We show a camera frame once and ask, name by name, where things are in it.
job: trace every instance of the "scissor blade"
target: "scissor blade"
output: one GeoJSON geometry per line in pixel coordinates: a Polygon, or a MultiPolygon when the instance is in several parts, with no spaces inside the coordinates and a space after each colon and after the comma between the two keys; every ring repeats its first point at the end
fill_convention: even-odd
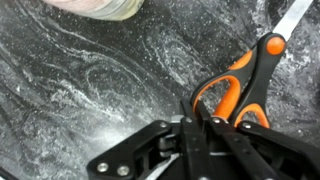
{"type": "Polygon", "coordinates": [[[296,0],[289,8],[288,12],[283,16],[280,22],[276,25],[273,33],[281,34],[286,41],[299,23],[304,13],[308,10],[313,0],[296,0]]]}

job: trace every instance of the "screw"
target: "screw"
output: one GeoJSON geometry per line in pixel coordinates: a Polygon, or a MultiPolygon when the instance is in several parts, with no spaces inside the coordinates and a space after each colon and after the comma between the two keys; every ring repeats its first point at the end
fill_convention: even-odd
{"type": "Polygon", "coordinates": [[[188,123],[192,123],[192,119],[190,119],[190,118],[187,118],[186,121],[187,121],[188,123]]]}
{"type": "Polygon", "coordinates": [[[167,124],[165,122],[162,122],[162,123],[160,123],[160,127],[165,128],[165,127],[167,127],[167,124]]]}
{"type": "Polygon", "coordinates": [[[117,170],[117,173],[120,175],[120,176],[126,176],[128,175],[130,172],[130,169],[128,166],[120,166],[117,170]]]}
{"type": "Polygon", "coordinates": [[[209,180],[207,177],[200,177],[198,180],[209,180]]]}
{"type": "Polygon", "coordinates": [[[245,128],[247,128],[247,129],[250,129],[250,128],[251,128],[251,125],[248,124],[248,123],[243,123],[242,125],[243,125],[245,128]]]}
{"type": "Polygon", "coordinates": [[[220,119],[218,119],[218,118],[213,118],[213,122],[215,122],[215,123],[220,123],[220,119]]]}
{"type": "Polygon", "coordinates": [[[107,163],[100,163],[98,166],[97,166],[97,170],[99,172],[106,172],[109,168],[109,165],[107,163]]]}

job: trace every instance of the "orange handle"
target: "orange handle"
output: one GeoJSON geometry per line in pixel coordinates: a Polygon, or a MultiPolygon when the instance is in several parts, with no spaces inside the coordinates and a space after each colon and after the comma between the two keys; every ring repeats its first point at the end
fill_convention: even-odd
{"type": "Polygon", "coordinates": [[[240,97],[241,87],[240,82],[235,76],[227,75],[220,77],[218,79],[215,79],[214,81],[208,83],[204,88],[201,89],[201,91],[198,93],[197,97],[195,98],[195,101],[193,103],[193,111],[196,110],[198,101],[201,97],[201,95],[211,86],[215,85],[216,83],[228,80],[230,83],[230,87],[226,94],[221,99],[220,103],[218,104],[218,107],[216,108],[216,111],[214,112],[215,116],[220,116],[224,119],[228,119],[231,115],[234,107],[236,106],[238,99],[240,97]]]}
{"type": "Polygon", "coordinates": [[[237,116],[237,119],[234,123],[235,127],[238,126],[238,124],[242,120],[243,115],[247,112],[254,112],[256,114],[261,126],[264,126],[266,128],[270,127],[268,118],[259,104],[250,104],[250,105],[246,106],[244,109],[242,109],[241,112],[239,113],[239,115],[237,116]]]}

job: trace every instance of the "countertop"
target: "countertop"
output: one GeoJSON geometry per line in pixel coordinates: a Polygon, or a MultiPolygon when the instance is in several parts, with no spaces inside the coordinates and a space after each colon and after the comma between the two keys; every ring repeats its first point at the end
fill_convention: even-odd
{"type": "MultiPolygon", "coordinates": [[[[92,158],[179,114],[180,99],[271,31],[292,2],[146,0],[134,17],[107,22],[39,0],[2,0],[0,165],[24,180],[87,179],[92,158]]],[[[267,101],[274,130],[317,147],[319,13],[315,1],[267,101]]],[[[217,103],[219,88],[207,102],[217,103]]]]}

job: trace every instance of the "glass jar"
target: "glass jar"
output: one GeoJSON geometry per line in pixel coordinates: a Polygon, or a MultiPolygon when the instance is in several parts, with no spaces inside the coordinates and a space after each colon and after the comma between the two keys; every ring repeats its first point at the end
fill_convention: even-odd
{"type": "Polygon", "coordinates": [[[44,0],[60,9],[94,19],[120,21],[133,16],[144,0],[44,0]]]}

